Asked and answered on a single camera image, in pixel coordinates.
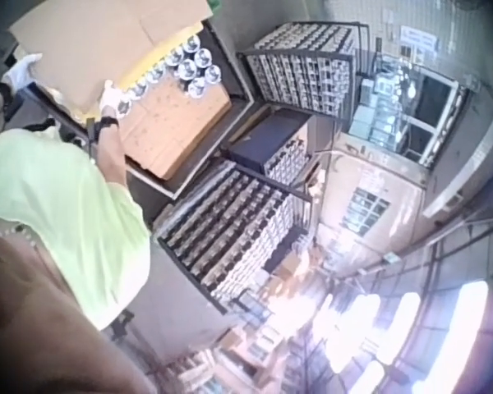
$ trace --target wristband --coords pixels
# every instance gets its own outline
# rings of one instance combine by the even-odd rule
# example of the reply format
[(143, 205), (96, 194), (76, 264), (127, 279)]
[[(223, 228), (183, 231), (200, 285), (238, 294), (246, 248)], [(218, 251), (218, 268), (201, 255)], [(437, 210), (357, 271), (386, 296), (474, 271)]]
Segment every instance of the wristband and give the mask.
[(118, 120), (114, 117), (101, 117), (100, 121), (95, 123), (95, 141), (99, 141), (100, 131), (106, 127), (119, 127)]
[(11, 86), (0, 82), (0, 95), (2, 96), (3, 101), (2, 112), (5, 114), (7, 109), (13, 102), (13, 91), (11, 89)]

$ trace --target wire rack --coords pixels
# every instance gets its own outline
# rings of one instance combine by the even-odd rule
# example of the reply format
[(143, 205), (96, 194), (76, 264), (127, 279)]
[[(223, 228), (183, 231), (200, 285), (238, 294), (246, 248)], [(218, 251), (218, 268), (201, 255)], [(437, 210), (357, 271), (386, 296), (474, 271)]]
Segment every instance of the wire rack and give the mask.
[(269, 103), (344, 117), (364, 69), (358, 23), (291, 22), (240, 54)]
[(200, 186), (155, 234), (182, 271), (225, 312), (291, 229), (306, 232), (310, 199), (229, 161)]

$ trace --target white glove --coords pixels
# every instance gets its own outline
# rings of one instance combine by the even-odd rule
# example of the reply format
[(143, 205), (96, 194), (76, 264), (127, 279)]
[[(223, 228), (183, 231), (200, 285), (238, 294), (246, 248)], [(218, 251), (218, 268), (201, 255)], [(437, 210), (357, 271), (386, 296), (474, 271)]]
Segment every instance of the white glove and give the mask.
[(102, 112), (106, 107), (112, 108), (118, 114), (118, 105), (123, 101), (125, 94), (122, 90), (113, 87), (113, 81), (104, 83), (104, 92), (100, 97), (99, 109)]
[(27, 55), (9, 69), (3, 76), (11, 84), (11, 89), (15, 94), (33, 82), (30, 66), (42, 58), (42, 53)]

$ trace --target light green shirt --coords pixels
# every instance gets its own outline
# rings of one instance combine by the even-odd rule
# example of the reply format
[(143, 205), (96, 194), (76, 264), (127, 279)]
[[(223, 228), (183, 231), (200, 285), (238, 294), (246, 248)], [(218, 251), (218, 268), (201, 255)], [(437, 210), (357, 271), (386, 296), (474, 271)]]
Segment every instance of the light green shirt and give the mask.
[(141, 207), (73, 144), (20, 129), (0, 135), (0, 218), (37, 233), (99, 330), (148, 278)]

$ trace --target cardboard flap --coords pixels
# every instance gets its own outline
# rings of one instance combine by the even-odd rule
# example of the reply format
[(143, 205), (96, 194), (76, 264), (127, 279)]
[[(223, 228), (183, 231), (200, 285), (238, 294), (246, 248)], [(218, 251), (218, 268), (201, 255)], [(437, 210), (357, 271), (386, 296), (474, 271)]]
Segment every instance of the cardboard flap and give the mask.
[(44, 54), (35, 78), (87, 113), (105, 80), (117, 83), (161, 40), (208, 15), (205, 0), (47, 0), (11, 32), (27, 53)]

